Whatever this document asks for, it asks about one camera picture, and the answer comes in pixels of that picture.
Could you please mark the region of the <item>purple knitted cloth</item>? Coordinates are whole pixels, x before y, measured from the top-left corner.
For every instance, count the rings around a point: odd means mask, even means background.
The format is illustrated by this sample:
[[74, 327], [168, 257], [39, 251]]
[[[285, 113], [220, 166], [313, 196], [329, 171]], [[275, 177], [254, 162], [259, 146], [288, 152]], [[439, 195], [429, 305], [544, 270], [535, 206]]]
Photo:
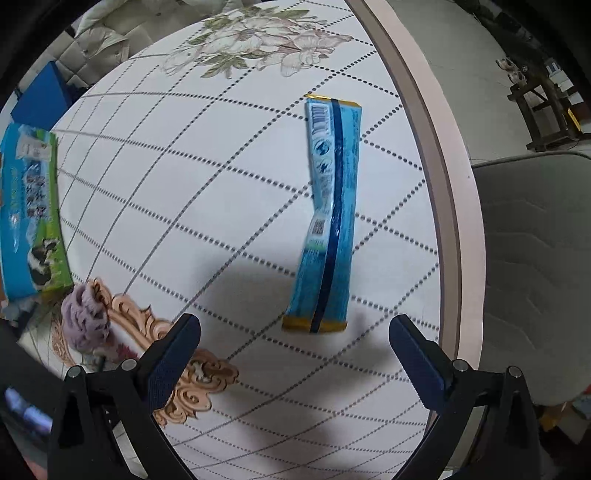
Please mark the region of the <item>purple knitted cloth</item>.
[[77, 284], [63, 299], [60, 309], [62, 333], [71, 348], [92, 353], [105, 344], [110, 322], [92, 284]]

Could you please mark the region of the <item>brown cardboard box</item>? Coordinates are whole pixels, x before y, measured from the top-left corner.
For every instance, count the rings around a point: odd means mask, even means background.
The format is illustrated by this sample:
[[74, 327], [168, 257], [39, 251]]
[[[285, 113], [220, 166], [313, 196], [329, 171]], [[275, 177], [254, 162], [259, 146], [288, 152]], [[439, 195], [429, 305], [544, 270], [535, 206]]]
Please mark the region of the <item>brown cardboard box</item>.
[[62, 237], [56, 136], [11, 123], [1, 142], [1, 283], [15, 302], [73, 285]]

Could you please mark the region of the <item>long blue snack pack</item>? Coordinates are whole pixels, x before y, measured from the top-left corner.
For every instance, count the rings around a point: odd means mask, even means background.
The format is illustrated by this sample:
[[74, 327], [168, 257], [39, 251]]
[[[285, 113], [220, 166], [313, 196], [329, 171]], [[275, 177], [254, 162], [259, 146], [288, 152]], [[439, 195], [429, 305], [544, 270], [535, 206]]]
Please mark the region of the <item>long blue snack pack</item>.
[[304, 107], [314, 214], [281, 327], [335, 333], [346, 329], [363, 109], [318, 95]]

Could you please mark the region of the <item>grey padded chair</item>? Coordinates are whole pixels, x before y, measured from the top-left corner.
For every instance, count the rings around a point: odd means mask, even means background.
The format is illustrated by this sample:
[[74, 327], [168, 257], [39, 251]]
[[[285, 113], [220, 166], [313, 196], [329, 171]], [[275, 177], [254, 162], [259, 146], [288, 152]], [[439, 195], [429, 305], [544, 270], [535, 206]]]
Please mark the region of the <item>grey padded chair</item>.
[[481, 368], [515, 365], [534, 403], [590, 384], [590, 158], [561, 151], [473, 169], [486, 241]]

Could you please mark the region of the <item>blue flat board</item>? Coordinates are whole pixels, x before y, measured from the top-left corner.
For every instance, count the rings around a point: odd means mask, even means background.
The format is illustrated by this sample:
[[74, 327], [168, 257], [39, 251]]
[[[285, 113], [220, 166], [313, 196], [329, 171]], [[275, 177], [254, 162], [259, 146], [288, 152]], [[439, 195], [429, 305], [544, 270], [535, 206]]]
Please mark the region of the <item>blue flat board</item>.
[[51, 130], [73, 101], [56, 62], [47, 63], [11, 111], [14, 122]]

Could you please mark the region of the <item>dark wooden stool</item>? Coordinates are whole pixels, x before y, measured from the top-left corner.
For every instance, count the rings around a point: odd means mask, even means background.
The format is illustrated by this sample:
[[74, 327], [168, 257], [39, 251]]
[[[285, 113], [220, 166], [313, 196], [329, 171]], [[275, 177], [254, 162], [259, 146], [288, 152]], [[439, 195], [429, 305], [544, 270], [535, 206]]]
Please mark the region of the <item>dark wooden stool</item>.
[[510, 82], [508, 100], [525, 121], [532, 152], [577, 146], [590, 140], [590, 107], [560, 66], [549, 60], [542, 68], [518, 66], [508, 57], [497, 59]]

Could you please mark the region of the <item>white puffer jacket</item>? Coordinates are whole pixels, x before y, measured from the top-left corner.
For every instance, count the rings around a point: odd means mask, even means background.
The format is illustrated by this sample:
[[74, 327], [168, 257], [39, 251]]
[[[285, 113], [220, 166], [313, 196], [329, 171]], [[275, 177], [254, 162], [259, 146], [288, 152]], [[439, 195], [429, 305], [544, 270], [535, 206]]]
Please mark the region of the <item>white puffer jacket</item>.
[[47, 49], [68, 85], [87, 88], [129, 57], [186, 26], [246, 1], [100, 1]]

